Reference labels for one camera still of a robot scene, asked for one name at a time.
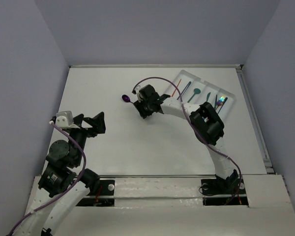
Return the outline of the purple metal spoon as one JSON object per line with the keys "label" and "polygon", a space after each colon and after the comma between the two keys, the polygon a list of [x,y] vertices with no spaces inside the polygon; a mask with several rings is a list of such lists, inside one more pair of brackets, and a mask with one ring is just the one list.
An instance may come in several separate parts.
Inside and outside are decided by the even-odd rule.
{"label": "purple metal spoon", "polygon": [[134,103],[131,101],[130,97],[129,97],[128,95],[126,95],[126,94],[123,94],[123,95],[121,96],[121,98],[122,98],[122,100],[123,100],[125,103],[131,103],[131,104],[134,104]]}

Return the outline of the teal plastic spoon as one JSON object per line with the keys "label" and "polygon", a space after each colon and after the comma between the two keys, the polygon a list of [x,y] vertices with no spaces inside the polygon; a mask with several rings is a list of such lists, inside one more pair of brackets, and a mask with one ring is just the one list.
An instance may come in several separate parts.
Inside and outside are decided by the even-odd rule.
{"label": "teal plastic spoon", "polygon": [[192,94],[192,96],[188,99],[188,103],[196,96],[196,95],[198,95],[198,94],[200,94],[201,93],[201,90],[199,89],[199,88],[194,88],[193,89],[193,94]]}

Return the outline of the iridescent metal fork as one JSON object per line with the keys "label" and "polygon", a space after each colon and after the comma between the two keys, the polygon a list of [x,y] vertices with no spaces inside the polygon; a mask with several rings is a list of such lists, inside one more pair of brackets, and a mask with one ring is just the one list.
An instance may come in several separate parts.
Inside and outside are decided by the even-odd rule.
{"label": "iridescent metal fork", "polygon": [[217,99],[217,95],[215,98],[214,108],[217,109],[218,107],[222,106],[225,102],[226,97],[221,96],[219,99]]}

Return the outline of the blue metal fork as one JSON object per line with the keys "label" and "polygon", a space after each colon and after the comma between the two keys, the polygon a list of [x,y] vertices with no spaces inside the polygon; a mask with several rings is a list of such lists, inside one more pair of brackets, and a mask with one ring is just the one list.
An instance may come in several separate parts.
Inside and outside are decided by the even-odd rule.
{"label": "blue metal fork", "polygon": [[225,103],[228,101],[228,97],[224,97],[224,96],[223,96],[223,97],[220,98],[220,100],[223,100],[224,103],[223,103],[222,106],[219,107],[219,110],[218,110],[218,112],[217,112],[218,114],[221,112],[221,110],[222,110],[222,108],[224,107]]}

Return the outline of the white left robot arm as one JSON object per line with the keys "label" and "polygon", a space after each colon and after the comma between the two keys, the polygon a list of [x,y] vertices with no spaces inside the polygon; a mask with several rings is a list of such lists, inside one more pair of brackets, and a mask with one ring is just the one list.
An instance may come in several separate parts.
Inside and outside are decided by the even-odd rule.
{"label": "white left robot arm", "polygon": [[77,203],[100,188],[99,175],[86,168],[84,147],[88,138],[105,133],[104,112],[92,118],[58,112],[49,124],[68,139],[50,145],[33,202],[10,236],[54,236]]}

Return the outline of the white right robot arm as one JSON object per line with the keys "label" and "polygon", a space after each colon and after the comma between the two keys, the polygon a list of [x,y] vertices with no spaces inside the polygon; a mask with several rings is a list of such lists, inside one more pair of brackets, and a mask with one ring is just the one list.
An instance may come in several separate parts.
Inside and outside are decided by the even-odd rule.
{"label": "white right robot arm", "polygon": [[134,102],[134,106],[142,118],[147,118],[153,113],[161,113],[186,120],[197,139],[209,151],[215,168],[217,189],[223,193],[239,189],[241,171],[226,154],[223,141],[224,123],[210,103],[183,103],[168,94],[159,95],[152,85],[143,88],[137,86],[132,93],[137,95],[138,100]]}

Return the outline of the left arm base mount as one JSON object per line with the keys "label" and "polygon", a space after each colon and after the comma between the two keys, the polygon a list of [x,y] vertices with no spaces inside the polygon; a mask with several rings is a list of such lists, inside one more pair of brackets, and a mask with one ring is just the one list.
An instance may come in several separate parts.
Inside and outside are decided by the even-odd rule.
{"label": "left arm base mount", "polygon": [[113,207],[115,205],[115,180],[101,179],[96,193],[89,193],[81,199],[78,207]]}

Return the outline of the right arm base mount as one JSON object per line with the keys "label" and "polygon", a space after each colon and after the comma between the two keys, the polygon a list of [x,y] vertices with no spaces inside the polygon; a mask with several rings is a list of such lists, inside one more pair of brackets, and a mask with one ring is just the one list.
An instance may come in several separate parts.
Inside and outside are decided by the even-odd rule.
{"label": "right arm base mount", "polygon": [[230,187],[223,187],[217,178],[205,178],[198,191],[204,206],[249,206],[245,184],[240,178]]}

